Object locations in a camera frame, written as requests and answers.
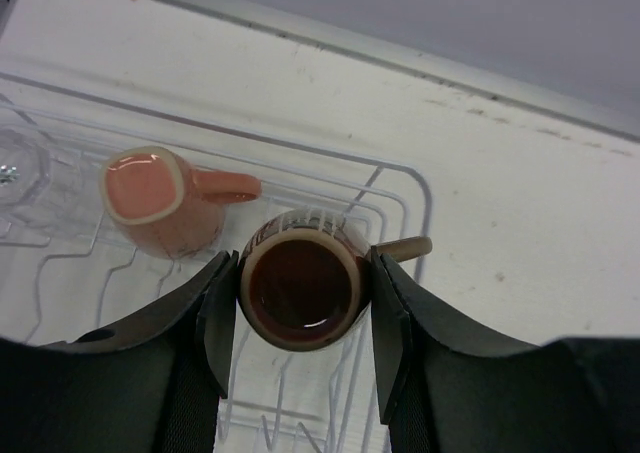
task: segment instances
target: glass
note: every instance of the glass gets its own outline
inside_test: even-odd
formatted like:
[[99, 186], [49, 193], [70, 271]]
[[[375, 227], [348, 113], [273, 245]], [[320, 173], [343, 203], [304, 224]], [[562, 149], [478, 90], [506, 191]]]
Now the glass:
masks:
[[47, 236], [91, 234], [98, 168], [41, 133], [0, 130], [0, 216]]

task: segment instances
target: table surface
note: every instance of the table surface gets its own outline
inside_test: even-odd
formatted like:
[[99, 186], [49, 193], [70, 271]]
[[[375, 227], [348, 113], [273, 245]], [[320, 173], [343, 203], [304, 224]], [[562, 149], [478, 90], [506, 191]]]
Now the table surface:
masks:
[[436, 295], [527, 341], [640, 333], [638, 144], [151, 0], [19, 0], [0, 69], [411, 163]]

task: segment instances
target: rack wire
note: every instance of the rack wire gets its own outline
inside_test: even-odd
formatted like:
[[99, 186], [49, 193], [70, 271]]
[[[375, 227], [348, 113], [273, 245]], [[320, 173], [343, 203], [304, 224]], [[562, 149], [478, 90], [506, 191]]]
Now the rack wire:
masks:
[[[46, 135], [92, 163], [100, 163], [114, 151], [153, 143], [176, 150], [203, 168], [228, 167], [256, 174], [264, 184], [263, 198], [256, 204], [231, 207], [219, 241], [188, 261], [148, 257], [120, 236], [103, 211], [97, 213], [93, 234], [72, 241], [40, 236], [0, 220], [0, 335], [32, 344], [75, 339], [171, 291], [217, 251], [241, 249], [262, 223], [291, 208], [311, 206], [343, 214], [372, 243], [427, 233], [431, 195], [424, 177], [408, 165], [239, 130], [3, 72], [0, 79], [34, 89], [38, 92], [34, 98], [41, 99], [46, 93], [46, 104], [53, 98], [77, 101], [77, 111], [83, 112], [89, 103], [114, 115], [159, 119], [233, 140], [226, 148], [204, 146], [189, 135], [175, 141], [116, 126], [115, 121], [102, 124], [90, 113], [54, 113], [37, 105], [38, 101], [29, 101], [28, 95], [21, 96], [20, 105], [13, 104], [10, 95], [0, 95], [3, 127]], [[264, 147], [255, 149], [260, 156], [247, 153], [249, 144]], [[292, 152], [300, 158], [297, 165], [282, 159], [290, 159]], [[317, 168], [326, 162], [332, 162], [332, 175]], [[386, 186], [406, 183], [417, 186], [417, 200], [416, 195], [408, 198], [399, 193], [401, 188]], [[12, 262], [21, 267], [11, 268]], [[78, 285], [76, 270], [86, 272], [88, 265], [92, 273]], [[419, 280], [423, 272], [424, 260], [414, 262], [414, 278]], [[124, 296], [133, 285], [136, 293]], [[84, 296], [81, 301], [75, 298], [79, 305], [74, 310], [69, 292], [80, 286]], [[30, 296], [24, 294], [29, 288]], [[215, 451], [390, 451], [388, 434], [377, 422], [370, 336], [366, 317], [337, 345], [312, 355], [287, 353], [264, 343], [239, 313], [229, 398], [221, 402]], [[277, 387], [264, 391], [262, 386], [269, 381]]]

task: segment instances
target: white wire basket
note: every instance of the white wire basket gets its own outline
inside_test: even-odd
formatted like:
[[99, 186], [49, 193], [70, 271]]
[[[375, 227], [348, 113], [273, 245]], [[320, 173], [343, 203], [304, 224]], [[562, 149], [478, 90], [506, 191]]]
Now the white wire basket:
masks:
[[[126, 148], [162, 145], [201, 167], [250, 173], [264, 183], [261, 199], [230, 207], [210, 251], [180, 262], [138, 251], [104, 212], [93, 234], [71, 240], [0, 219], [0, 335], [14, 341], [73, 341], [116, 321], [183, 284], [217, 251], [241, 250], [261, 224], [288, 209], [345, 214], [371, 243], [427, 233], [431, 196], [408, 165], [6, 73], [0, 80], [2, 128], [48, 135], [95, 163]], [[405, 267], [419, 281], [424, 259]], [[238, 309], [214, 451], [390, 451], [373, 371], [368, 319], [330, 348], [289, 353], [264, 342]]]

